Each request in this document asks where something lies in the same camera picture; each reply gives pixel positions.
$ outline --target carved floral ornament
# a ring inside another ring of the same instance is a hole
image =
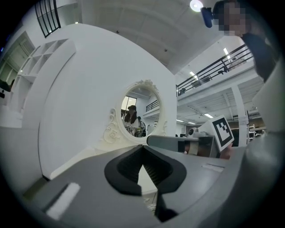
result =
[[[131,86],[129,86],[127,88],[126,92],[121,94],[120,100],[117,103],[117,107],[111,109],[110,121],[109,121],[107,128],[104,131],[104,134],[103,134],[103,140],[105,142],[107,142],[108,144],[123,143],[126,146],[134,145],[134,144],[145,144],[145,145],[147,144],[147,137],[136,138],[136,137],[130,135],[126,131],[126,129],[123,125],[123,122],[122,122],[121,115],[120,115],[121,114],[122,101],[125,98],[126,94],[128,94],[130,91],[132,91],[133,89],[136,89],[138,87],[144,87],[146,89],[149,89],[150,91],[152,91],[156,95],[156,97],[159,101],[159,111],[160,111],[159,122],[158,122],[156,129],[151,134],[166,135],[167,121],[165,120],[164,106],[163,106],[163,103],[161,101],[159,91],[151,80],[140,80],[140,81],[132,84]]]

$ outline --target white strip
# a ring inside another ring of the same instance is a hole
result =
[[[223,167],[219,167],[219,166],[215,166],[215,165],[211,165],[211,164],[205,164],[205,165],[202,165],[203,168],[206,168],[206,169],[211,169],[211,170],[214,170],[214,171],[217,171],[217,172],[222,172],[224,170]]]
[[[79,192],[79,189],[78,184],[70,183],[46,214],[55,220],[59,220]]]

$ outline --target dark hair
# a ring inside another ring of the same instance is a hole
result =
[[[128,112],[128,114],[125,116],[125,122],[129,122],[131,124],[133,124],[135,122],[135,120],[137,119],[137,112],[134,112],[132,118],[130,119],[130,113]]]

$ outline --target white column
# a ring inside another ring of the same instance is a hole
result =
[[[247,124],[248,117],[245,112],[244,102],[242,100],[240,90],[237,85],[232,86],[232,92],[236,101],[237,114],[239,117],[239,147],[244,147],[247,144]]]

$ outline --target black metal railing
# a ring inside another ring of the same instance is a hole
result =
[[[35,4],[35,10],[37,20],[45,38],[55,30],[61,28],[56,0],[41,0]]]
[[[146,109],[146,112],[149,111],[149,110],[152,110],[154,109],[155,107],[159,106],[159,102],[158,100],[150,103],[148,106],[147,106],[147,109]]]
[[[232,69],[240,66],[252,57],[253,56],[249,49],[246,47],[246,45],[238,47],[229,54],[221,57],[217,61],[205,67],[204,69],[196,73],[194,76],[191,76],[179,85],[176,85],[177,96],[180,96],[186,91],[196,88],[212,80],[214,77],[220,74],[224,74],[231,71]]]

